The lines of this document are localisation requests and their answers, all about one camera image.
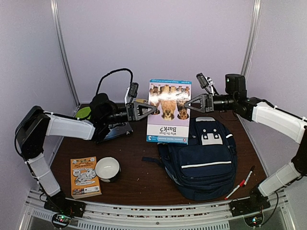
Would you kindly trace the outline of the white black bowl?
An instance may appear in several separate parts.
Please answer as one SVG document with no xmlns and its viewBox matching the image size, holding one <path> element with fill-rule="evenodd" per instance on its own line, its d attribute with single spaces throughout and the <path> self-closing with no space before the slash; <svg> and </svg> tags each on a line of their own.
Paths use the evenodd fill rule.
<svg viewBox="0 0 307 230">
<path fill-rule="evenodd" d="M 121 165 L 113 157 L 104 157 L 97 162 L 95 173 L 102 182 L 113 183 L 120 176 Z"/>
</svg>

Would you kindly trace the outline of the dark blue cover book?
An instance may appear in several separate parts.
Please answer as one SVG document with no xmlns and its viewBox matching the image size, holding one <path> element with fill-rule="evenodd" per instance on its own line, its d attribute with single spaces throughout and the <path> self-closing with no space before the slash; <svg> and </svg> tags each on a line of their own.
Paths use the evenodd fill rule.
<svg viewBox="0 0 307 230">
<path fill-rule="evenodd" d="M 129 122 L 109 125 L 109 129 L 110 132 L 103 139 L 95 141 L 96 144 L 100 144 L 104 141 L 115 139 L 121 136 L 128 136 L 133 133 L 133 129 Z"/>
</svg>

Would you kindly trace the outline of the green plate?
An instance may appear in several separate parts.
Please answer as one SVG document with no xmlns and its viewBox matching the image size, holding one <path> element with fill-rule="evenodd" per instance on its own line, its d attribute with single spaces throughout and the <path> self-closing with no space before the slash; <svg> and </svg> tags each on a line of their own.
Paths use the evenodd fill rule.
<svg viewBox="0 0 307 230">
<path fill-rule="evenodd" d="M 89 106 L 81 108 L 77 111 L 76 118 L 80 120 L 90 120 L 91 118 L 91 108 Z"/>
</svg>

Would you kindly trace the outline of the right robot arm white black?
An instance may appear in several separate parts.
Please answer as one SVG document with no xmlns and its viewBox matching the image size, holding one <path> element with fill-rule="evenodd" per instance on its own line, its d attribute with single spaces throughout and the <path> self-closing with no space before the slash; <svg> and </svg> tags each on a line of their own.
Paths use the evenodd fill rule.
<svg viewBox="0 0 307 230">
<path fill-rule="evenodd" d="M 306 176 L 307 174 L 307 120 L 284 111 L 265 99 L 248 97 L 246 80 L 240 74 L 226 74 L 225 94 L 218 94 L 212 80 L 202 73 L 196 76 L 201 88 L 208 89 L 185 102 L 184 107 L 201 113 L 232 110 L 241 118 L 268 126 L 299 144 L 296 155 L 276 173 L 262 181 L 246 200 L 249 211 L 257 211 L 264 197 Z"/>
</svg>

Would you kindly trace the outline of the aluminium corner post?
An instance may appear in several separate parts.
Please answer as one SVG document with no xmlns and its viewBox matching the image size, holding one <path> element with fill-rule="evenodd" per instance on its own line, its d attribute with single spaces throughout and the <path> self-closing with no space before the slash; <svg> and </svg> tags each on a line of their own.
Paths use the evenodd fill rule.
<svg viewBox="0 0 307 230">
<path fill-rule="evenodd" d="M 58 40 L 58 45 L 59 45 L 59 51 L 60 51 L 60 57 L 62 60 L 63 68 L 64 68 L 64 73 L 65 77 L 68 82 L 69 90 L 71 92 L 71 95 L 73 97 L 73 101 L 76 107 L 80 106 L 80 100 L 77 95 L 76 87 L 73 82 L 73 78 L 71 75 L 71 69 L 68 61 L 68 56 L 66 52 L 66 47 L 64 43 L 64 37 L 63 37 L 63 32 L 61 28 L 61 22 L 60 22 L 60 15 L 59 15 L 59 7 L 58 7 L 58 1 L 57 0 L 50 0 L 50 6 L 51 6 L 51 13 L 53 16 L 53 21 L 56 29 L 56 34 L 57 34 L 57 40 Z"/>
<path fill-rule="evenodd" d="M 241 74 L 244 75 L 246 79 L 248 78 L 249 68 L 251 65 L 251 58 L 257 42 L 260 17 L 261 17 L 260 15 L 261 7 L 262 7 L 262 1 L 254 0 L 253 12 L 252 12 L 249 35 L 248 35 L 248 42 L 241 68 Z"/>
</svg>

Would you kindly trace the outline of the navy blue student backpack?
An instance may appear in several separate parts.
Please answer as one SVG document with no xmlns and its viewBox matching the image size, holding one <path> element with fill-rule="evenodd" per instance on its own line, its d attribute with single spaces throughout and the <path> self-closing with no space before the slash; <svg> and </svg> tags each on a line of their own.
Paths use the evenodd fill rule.
<svg viewBox="0 0 307 230">
<path fill-rule="evenodd" d="M 179 192 L 193 201 L 227 195 L 237 172 L 236 142 L 230 130 L 211 116 L 192 118 L 187 144 L 159 143 L 159 158 L 143 157 L 165 169 Z"/>
</svg>

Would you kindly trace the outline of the red white marker pen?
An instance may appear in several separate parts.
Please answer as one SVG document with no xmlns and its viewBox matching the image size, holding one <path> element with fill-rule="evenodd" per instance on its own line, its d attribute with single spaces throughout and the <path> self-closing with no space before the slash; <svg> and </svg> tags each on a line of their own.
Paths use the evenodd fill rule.
<svg viewBox="0 0 307 230">
<path fill-rule="evenodd" d="M 245 184 L 245 180 L 242 180 L 240 184 L 238 184 L 225 198 L 224 200 L 227 200 L 233 193 L 235 193 L 240 187 L 242 187 Z"/>
</svg>

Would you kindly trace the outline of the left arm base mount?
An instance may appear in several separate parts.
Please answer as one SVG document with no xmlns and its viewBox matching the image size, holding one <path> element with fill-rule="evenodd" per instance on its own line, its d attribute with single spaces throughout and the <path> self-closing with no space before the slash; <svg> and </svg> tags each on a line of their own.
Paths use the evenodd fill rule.
<svg viewBox="0 0 307 230">
<path fill-rule="evenodd" d="M 53 211 L 52 225 L 57 229 L 63 229 L 70 225 L 73 218 L 82 218 L 86 204 L 77 200 L 70 200 L 60 192 L 55 196 L 47 195 L 44 209 Z"/>
</svg>

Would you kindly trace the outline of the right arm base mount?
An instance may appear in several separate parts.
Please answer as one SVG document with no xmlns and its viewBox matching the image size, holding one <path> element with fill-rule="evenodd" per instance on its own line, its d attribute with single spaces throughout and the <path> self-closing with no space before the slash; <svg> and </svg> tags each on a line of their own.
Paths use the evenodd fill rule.
<svg viewBox="0 0 307 230">
<path fill-rule="evenodd" d="M 263 196 L 259 189 L 254 187 L 245 199 L 233 199 L 229 203 L 233 217 L 244 216 L 244 222 L 252 228 L 260 227 L 264 223 L 264 209 L 271 204 L 267 196 Z"/>
</svg>

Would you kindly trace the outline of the left aluminium corner post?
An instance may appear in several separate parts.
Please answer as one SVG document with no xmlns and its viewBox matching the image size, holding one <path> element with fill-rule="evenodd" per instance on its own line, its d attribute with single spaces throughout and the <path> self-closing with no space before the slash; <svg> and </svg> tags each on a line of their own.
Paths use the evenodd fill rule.
<svg viewBox="0 0 307 230">
<path fill-rule="evenodd" d="M 68 82 L 69 90 L 71 92 L 71 95 L 73 97 L 73 101 L 76 107 L 80 106 L 80 100 L 77 95 L 76 87 L 73 82 L 73 78 L 71 75 L 71 69 L 68 61 L 68 56 L 66 52 L 66 47 L 64 43 L 64 37 L 63 37 L 63 32 L 61 28 L 61 22 L 60 22 L 60 15 L 59 15 L 59 7 L 58 7 L 58 1 L 57 0 L 50 0 L 50 6 L 51 6 L 51 13 L 53 16 L 53 21 L 56 29 L 56 34 L 57 34 L 57 40 L 58 40 L 58 45 L 59 45 L 59 51 L 60 51 L 60 57 L 62 60 L 63 68 L 64 68 L 64 73 L 65 77 Z"/>
</svg>

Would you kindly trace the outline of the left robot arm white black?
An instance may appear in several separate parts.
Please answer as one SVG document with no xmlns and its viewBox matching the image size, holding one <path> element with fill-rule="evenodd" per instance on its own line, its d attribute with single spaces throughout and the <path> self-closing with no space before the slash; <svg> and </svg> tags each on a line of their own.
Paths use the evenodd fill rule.
<svg viewBox="0 0 307 230">
<path fill-rule="evenodd" d="M 157 107 L 135 101 L 138 83 L 130 81 L 126 102 L 119 107 L 106 93 L 96 91 L 90 102 L 90 113 L 83 118 L 47 112 L 33 106 L 14 133 L 14 147 L 36 179 L 50 204 L 59 213 L 69 209 L 69 202 L 55 179 L 43 155 L 46 136 L 102 141 L 110 132 L 110 125 L 141 121 L 157 111 Z"/>
</svg>

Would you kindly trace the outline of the dog picture book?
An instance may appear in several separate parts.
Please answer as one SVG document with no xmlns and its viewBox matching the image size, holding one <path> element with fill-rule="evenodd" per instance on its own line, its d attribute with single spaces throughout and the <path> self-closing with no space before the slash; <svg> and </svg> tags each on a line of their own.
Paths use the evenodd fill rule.
<svg viewBox="0 0 307 230">
<path fill-rule="evenodd" d="M 191 85 L 188 80 L 149 81 L 148 103 L 157 110 L 147 119 L 148 142 L 188 143 L 190 110 L 184 104 L 191 99 Z"/>
</svg>

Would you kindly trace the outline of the orange cartoon paperback book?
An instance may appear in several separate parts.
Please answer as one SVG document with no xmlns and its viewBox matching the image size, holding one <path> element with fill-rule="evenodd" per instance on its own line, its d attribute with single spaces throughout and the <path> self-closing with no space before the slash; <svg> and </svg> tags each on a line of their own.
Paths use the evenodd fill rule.
<svg viewBox="0 0 307 230">
<path fill-rule="evenodd" d="M 70 160 L 71 196 L 74 199 L 102 194 L 95 166 L 95 156 Z"/>
</svg>

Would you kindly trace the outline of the black white marker pen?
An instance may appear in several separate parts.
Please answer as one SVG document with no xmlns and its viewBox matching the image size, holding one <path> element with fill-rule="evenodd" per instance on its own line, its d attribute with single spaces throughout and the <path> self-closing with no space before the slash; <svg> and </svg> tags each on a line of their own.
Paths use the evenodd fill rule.
<svg viewBox="0 0 307 230">
<path fill-rule="evenodd" d="M 250 168 L 249 173 L 248 173 L 248 175 L 247 175 L 247 177 L 246 177 L 246 179 L 245 179 L 245 181 L 244 181 L 244 183 L 243 183 L 243 186 L 246 186 L 246 185 L 247 185 L 247 183 L 248 183 L 249 179 L 251 178 L 251 175 L 252 175 L 252 173 L 253 173 L 255 167 L 256 167 L 256 166 L 253 165 L 253 166 Z"/>
</svg>

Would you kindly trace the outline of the aluminium front rail frame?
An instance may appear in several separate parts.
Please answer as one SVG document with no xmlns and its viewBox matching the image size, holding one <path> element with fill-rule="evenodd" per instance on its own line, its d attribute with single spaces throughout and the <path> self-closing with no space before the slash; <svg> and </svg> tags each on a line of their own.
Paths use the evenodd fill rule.
<svg viewBox="0 0 307 230">
<path fill-rule="evenodd" d="M 270 207 L 235 216 L 237 199 L 174 206 L 128 206 L 85 201 L 82 217 L 73 217 L 66 230 L 296 230 L 293 212 L 283 191 L 271 195 Z"/>
</svg>

